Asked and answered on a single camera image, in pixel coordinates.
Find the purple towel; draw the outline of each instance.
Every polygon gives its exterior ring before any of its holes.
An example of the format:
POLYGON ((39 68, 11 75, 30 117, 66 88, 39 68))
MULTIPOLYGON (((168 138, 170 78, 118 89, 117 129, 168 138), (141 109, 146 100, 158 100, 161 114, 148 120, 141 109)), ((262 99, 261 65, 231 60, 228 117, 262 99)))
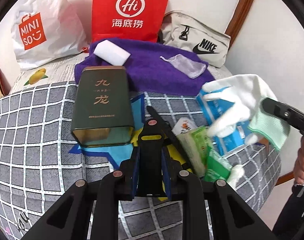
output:
MULTIPOLYGON (((82 70, 88 66, 110 65, 106 61, 93 54, 96 45, 103 40, 94 42, 90 46, 90 55, 83 62, 77 64, 74 70, 75 81, 79 83, 82 70)), ((152 43, 149 41, 135 41, 120 38, 109 38, 109 41, 128 51, 131 56, 125 62, 130 91, 150 91, 169 95, 196 96, 205 82, 213 81, 214 78, 206 69, 202 75, 190 79, 184 73, 174 68, 166 59, 177 54, 205 63, 199 57, 186 50, 152 43)))

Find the gray plaid fabric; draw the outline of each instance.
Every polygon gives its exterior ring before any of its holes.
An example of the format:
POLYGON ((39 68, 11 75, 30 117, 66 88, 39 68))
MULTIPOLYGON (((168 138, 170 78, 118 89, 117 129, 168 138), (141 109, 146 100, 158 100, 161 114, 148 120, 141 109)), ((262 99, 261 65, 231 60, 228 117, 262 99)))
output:
MULTIPOLYGON (((61 82, 0 99, 0 223, 9 239, 21 239, 76 180, 92 182, 113 171, 104 157, 68 153, 75 144, 70 122, 76 89, 74 82, 61 82)), ((184 116, 206 125, 195 98, 144 95, 172 126, 184 116)), ((279 176, 278 153, 253 145, 226 158, 244 166, 237 192, 257 212, 279 176)), ((181 202, 135 198, 119 204, 119 239, 177 240, 181 229, 181 202)))

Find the green plastic packet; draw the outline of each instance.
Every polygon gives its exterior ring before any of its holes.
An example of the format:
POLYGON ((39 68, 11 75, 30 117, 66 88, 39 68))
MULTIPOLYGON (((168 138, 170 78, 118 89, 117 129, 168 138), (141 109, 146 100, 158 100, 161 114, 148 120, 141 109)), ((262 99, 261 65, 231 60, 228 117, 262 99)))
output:
POLYGON ((212 148, 208 154, 207 169, 203 180, 215 182, 217 179, 223 179, 226 181, 231 169, 232 165, 212 148))
POLYGON ((204 176, 208 153, 212 149, 212 141, 207 136, 205 126, 179 134, 177 138, 186 151, 196 175, 204 176))

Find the silver bolt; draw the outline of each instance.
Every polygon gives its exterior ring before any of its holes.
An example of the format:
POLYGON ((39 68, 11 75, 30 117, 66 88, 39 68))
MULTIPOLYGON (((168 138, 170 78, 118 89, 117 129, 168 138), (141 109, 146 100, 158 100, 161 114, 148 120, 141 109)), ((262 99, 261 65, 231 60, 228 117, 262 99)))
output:
POLYGON ((113 176, 114 177, 121 177, 123 175, 122 171, 114 171, 113 176))
POLYGON ((220 187, 224 187, 227 183, 222 179, 218 179, 216 184, 220 187))
POLYGON ((83 187, 85 185, 85 180, 79 179, 77 182, 75 182, 76 187, 83 187))
POLYGON ((180 174, 182 177, 186 177, 186 176, 189 175, 189 172, 188 172, 188 171, 185 171, 185 170, 181 170, 181 171, 179 172, 179 174, 180 174))

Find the miniso bag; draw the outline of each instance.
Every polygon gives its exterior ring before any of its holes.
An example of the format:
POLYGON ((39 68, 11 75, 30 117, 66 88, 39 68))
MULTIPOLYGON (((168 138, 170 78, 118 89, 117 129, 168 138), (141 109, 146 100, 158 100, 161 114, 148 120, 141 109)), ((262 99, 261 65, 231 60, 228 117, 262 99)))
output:
POLYGON ((193 51, 201 60, 222 67, 231 37, 220 33, 182 11, 165 15, 161 27, 164 45, 193 51))
POLYGON ((86 50, 86 36, 67 0, 18 0, 11 29, 21 71, 86 50))

